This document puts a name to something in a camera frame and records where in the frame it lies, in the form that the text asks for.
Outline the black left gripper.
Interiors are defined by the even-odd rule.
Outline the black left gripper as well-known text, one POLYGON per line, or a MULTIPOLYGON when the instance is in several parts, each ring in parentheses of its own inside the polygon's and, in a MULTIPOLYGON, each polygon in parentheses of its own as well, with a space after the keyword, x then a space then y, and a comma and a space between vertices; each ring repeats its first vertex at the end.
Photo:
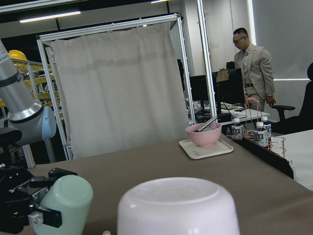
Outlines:
POLYGON ((59 228, 63 223, 61 212, 41 206, 55 182, 55 177, 34 176, 20 167, 1 167, 0 231, 18 234, 24 226, 42 224, 59 228))

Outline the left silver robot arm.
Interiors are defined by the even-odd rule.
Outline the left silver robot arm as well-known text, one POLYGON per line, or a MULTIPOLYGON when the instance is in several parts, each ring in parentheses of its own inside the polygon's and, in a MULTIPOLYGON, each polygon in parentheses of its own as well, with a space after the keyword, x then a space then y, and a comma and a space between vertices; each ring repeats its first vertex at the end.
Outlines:
POLYGON ((59 211, 44 209, 41 201, 57 177, 34 176, 12 164, 10 148, 47 140, 56 133, 51 108, 32 97, 4 45, 0 46, 0 97, 8 114, 0 121, 0 230, 20 233, 40 224, 59 228, 59 211))

